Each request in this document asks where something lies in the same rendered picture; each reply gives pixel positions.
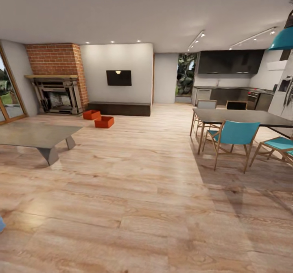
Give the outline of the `storage box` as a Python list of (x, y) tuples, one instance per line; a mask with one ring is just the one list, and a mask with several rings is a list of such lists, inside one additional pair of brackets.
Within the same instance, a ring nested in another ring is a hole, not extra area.
[(107, 128), (109, 129), (114, 124), (114, 118), (109, 116), (102, 116), (95, 120), (96, 128)]
[(100, 111), (85, 111), (83, 112), (83, 118), (87, 120), (97, 120), (99, 117), (101, 117)]

